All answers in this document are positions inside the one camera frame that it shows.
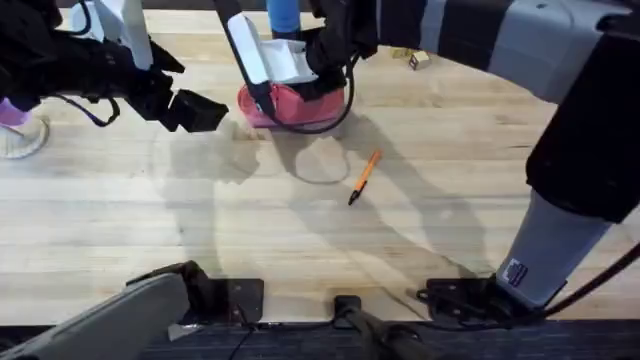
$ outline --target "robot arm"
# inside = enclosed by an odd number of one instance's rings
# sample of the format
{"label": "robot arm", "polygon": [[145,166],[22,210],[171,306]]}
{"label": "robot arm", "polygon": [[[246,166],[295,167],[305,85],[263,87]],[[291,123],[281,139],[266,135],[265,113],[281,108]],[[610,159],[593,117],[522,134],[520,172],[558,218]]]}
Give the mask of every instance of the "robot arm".
{"label": "robot arm", "polygon": [[[509,255],[483,283],[428,281],[419,296],[432,318],[492,322],[544,308],[611,224],[640,202],[640,10],[631,2],[312,3],[328,19],[307,53],[314,71],[345,64],[344,42],[365,55],[375,44],[424,49],[559,104],[527,162],[532,201]],[[456,290],[435,295],[447,289]],[[481,299],[471,304],[479,311],[446,298]]]}
{"label": "robot arm", "polygon": [[[0,100],[7,98],[26,112],[50,96],[78,95],[91,102],[111,99],[112,105],[114,97],[122,97],[144,119],[160,121],[169,131],[176,131],[179,125],[189,132],[215,130],[227,107],[188,90],[174,96],[173,79],[164,71],[182,73],[185,69],[149,39],[142,8],[131,6],[136,1],[121,4],[120,19],[85,12],[90,19],[88,30],[104,30],[100,40],[79,38],[83,31],[57,30],[62,18],[53,0],[2,2]],[[101,5],[98,9],[113,9],[118,4],[111,0],[97,3]],[[104,9],[100,13],[113,15]],[[132,17],[139,21],[128,23]],[[115,28],[124,30],[114,33]]]}

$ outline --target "wooden table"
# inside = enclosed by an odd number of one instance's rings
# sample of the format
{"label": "wooden table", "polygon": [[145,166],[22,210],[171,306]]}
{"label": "wooden table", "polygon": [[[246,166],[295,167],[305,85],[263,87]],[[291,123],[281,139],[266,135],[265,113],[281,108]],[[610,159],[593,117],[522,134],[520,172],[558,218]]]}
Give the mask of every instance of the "wooden table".
{"label": "wooden table", "polygon": [[[266,34],[266,15],[250,15]],[[357,68],[340,138],[272,135],[237,109],[240,72],[215,13],[147,18],[187,67],[176,87],[232,111],[217,133],[192,135],[127,106],[107,129],[58,100],[39,107],[49,144],[0,162],[0,324],[60,322],[187,259],[211,277],[264,279],[265,321],[327,319],[342,293],[415,320],[426,309],[407,292],[425,279],[488,275],[503,260],[529,202],[525,159],[554,106],[442,59],[413,72],[381,49]],[[376,148],[383,159],[348,207]],[[636,219],[609,233],[563,295],[630,248]],[[639,289],[633,266],[559,317],[638,318]]]}

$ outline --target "pen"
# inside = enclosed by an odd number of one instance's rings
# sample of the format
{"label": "pen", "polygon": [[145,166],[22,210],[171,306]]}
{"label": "pen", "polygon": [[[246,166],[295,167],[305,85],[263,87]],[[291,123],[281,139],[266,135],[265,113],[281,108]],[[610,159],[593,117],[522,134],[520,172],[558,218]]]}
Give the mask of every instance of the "pen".
{"label": "pen", "polygon": [[380,156],[382,156],[380,150],[376,150],[373,155],[371,155],[369,164],[367,164],[367,167],[362,172],[362,175],[360,175],[360,179],[358,180],[358,183],[351,193],[351,197],[349,198],[349,205],[353,204],[360,197],[362,190],[364,190],[364,187],[367,185],[367,181],[369,179],[369,175],[371,175],[371,172],[373,171],[373,167],[376,166],[376,163],[378,162],[378,160],[380,160]]}

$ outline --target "cable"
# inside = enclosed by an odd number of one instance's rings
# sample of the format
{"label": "cable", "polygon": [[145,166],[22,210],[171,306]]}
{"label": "cable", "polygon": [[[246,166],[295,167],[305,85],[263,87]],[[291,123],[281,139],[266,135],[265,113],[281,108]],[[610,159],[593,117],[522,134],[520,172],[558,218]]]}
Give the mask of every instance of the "cable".
{"label": "cable", "polygon": [[249,340],[251,335],[253,335],[254,331],[255,330],[253,328],[249,329],[249,331],[244,335],[242,340],[240,340],[238,345],[236,345],[236,347],[233,349],[233,351],[231,352],[231,354],[228,357],[228,360],[233,360],[233,358],[236,356],[238,351],[240,351],[240,348],[242,347],[242,345],[244,345],[244,343],[247,342],[247,340]]}
{"label": "cable", "polygon": [[82,36],[91,31],[91,14],[89,13],[87,2],[85,0],[78,0],[78,3],[80,4],[80,7],[82,7],[82,13],[84,14],[84,28],[79,31],[56,30],[57,32],[71,36]]}
{"label": "cable", "polygon": [[63,95],[60,95],[60,94],[54,94],[54,95],[51,95],[51,96],[55,97],[55,98],[58,98],[58,99],[60,99],[60,100],[62,100],[64,102],[66,102],[67,104],[75,107],[76,109],[82,111],[98,127],[107,127],[107,126],[111,125],[118,118],[118,116],[120,116],[120,107],[118,106],[118,103],[111,97],[107,98],[107,100],[109,100],[109,103],[111,104],[111,109],[113,110],[113,113],[111,114],[111,116],[109,116],[109,119],[107,119],[107,121],[103,121],[99,117],[97,117],[93,113],[91,113],[89,110],[87,110],[84,106],[78,104],[77,102],[75,102],[72,99],[69,99],[66,96],[63,96]]}
{"label": "cable", "polygon": [[557,304],[548,308],[544,311],[535,312],[528,316],[523,316],[520,318],[514,318],[508,321],[504,321],[497,324],[491,325],[466,325],[465,327],[452,328],[447,326],[441,326],[434,324],[432,322],[423,322],[418,323],[418,326],[429,328],[432,330],[439,331],[448,331],[448,332],[473,332],[473,331],[485,331],[485,330],[498,330],[498,329],[511,329],[514,326],[518,325],[528,325],[533,322],[545,320],[549,316],[555,315],[562,310],[568,308],[569,306],[575,304],[579,300],[583,299],[585,296],[589,295],[595,289],[599,288],[602,284],[611,280],[614,276],[618,275],[624,269],[629,267],[634,261],[636,261],[640,257],[640,243],[636,244],[631,250],[629,250],[626,254],[624,254],[620,259],[618,259],[615,263],[609,266],[607,269],[602,271],[598,276],[594,277],[576,290],[573,294],[567,296]]}
{"label": "cable", "polygon": [[345,105],[344,110],[342,111],[342,114],[340,114],[340,116],[338,117],[338,119],[334,122],[332,122],[330,125],[327,125],[323,128],[319,128],[319,129],[305,129],[302,126],[293,126],[293,125],[289,125],[286,123],[283,123],[280,119],[277,118],[276,114],[267,114],[267,116],[269,116],[269,119],[271,121],[273,121],[275,124],[277,124],[278,126],[282,127],[283,129],[290,131],[292,133],[295,134],[302,134],[302,135],[318,135],[318,134],[322,134],[325,133],[329,130],[332,130],[334,128],[336,128],[338,125],[340,125],[349,115],[349,113],[351,112],[351,107],[353,106],[353,99],[355,97],[355,80],[353,77],[353,68],[355,66],[355,64],[358,62],[359,59],[359,55],[355,55],[354,58],[351,61],[347,61],[347,65],[346,65],[346,77],[349,80],[349,97],[347,99],[347,104]]}

